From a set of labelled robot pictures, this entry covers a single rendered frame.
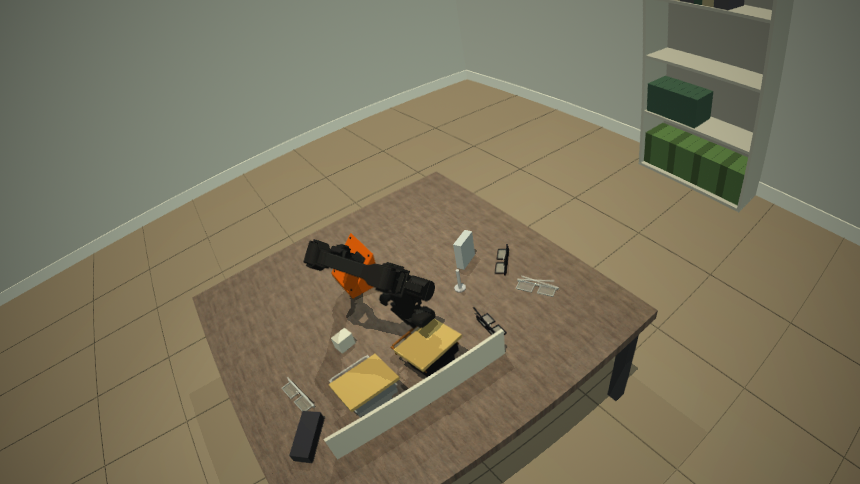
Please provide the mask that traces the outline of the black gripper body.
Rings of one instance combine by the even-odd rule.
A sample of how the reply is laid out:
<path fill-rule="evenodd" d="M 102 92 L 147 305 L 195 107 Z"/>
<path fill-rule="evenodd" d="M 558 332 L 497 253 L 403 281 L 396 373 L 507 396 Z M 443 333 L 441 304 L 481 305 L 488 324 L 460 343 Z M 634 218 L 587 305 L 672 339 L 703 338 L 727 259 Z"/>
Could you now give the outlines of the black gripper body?
<path fill-rule="evenodd" d="M 403 295 L 402 298 L 399 298 L 382 292 L 379 299 L 385 306 L 388 305 L 387 302 L 389 300 L 392 300 L 390 303 L 391 307 L 396 311 L 400 310 L 403 313 L 408 313 L 409 317 L 411 317 L 412 323 L 419 328 L 424 328 L 436 317 L 433 309 L 424 305 L 420 306 L 415 304 L 417 303 L 415 298 L 406 294 Z"/>

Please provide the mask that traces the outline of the black eyeglasses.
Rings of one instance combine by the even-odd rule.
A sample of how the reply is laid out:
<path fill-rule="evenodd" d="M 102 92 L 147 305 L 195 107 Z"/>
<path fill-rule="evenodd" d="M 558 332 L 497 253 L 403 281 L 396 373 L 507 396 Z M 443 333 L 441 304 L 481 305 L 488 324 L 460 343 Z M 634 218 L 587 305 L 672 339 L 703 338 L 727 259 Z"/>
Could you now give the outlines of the black eyeglasses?
<path fill-rule="evenodd" d="M 491 328 L 491 327 L 490 327 L 490 326 L 491 326 L 491 324 L 495 323 L 495 322 L 496 322 L 496 320 L 495 320 L 493 317 L 491 317 L 488 313 L 487 313 L 487 314 L 485 314 L 485 315 L 483 315 L 483 316 L 481 316 L 481 315 L 478 313 L 478 311 L 475 309 L 475 307 L 472 307 L 472 308 L 475 310 L 475 312 L 476 312 L 476 313 L 478 314 L 478 316 L 479 316 L 479 317 L 478 317 L 478 316 L 476 316 L 477 321 L 478 321 L 478 322 L 480 322 L 480 323 L 485 327 L 485 329 L 489 332 L 489 334 L 490 334 L 491 336 L 492 336 L 493 334 L 495 334 L 496 332 L 498 332 L 499 330 L 501 330 L 501 329 L 502 329 L 502 328 L 501 328 L 501 326 L 500 326 L 499 324 L 498 324 L 498 325 L 496 325 L 496 326 L 494 326 L 493 328 Z M 489 325 L 490 325 L 490 326 L 489 326 Z M 502 329 L 502 330 L 503 330 L 503 329 Z M 503 331 L 504 331 L 504 335 L 505 335 L 505 334 L 507 334 L 507 332 L 506 332 L 505 330 L 503 330 Z"/>

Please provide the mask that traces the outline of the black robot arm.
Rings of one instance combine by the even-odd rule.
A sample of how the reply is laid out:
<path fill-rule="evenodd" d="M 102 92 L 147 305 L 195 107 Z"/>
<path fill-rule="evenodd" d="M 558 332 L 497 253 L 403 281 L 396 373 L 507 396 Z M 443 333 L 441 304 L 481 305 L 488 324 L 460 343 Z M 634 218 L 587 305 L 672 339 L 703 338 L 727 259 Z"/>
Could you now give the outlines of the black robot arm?
<path fill-rule="evenodd" d="M 357 278 L 388 295 L 402 298 L 403 295 L 414 297 L 418 305 L 428 302 L 435 291 L 433 281 L 409 275 L 410 271 L 403 266 L 393 263 L 364 264 L 366 258 L 358 251 L 350 253 L 347 245 L 332 246 L 319 240 L 309 241 L 303 262 L 306 266 L 322 271 L 333 268 Z M 391 292 L 388 292 L 391 291 Z"/>

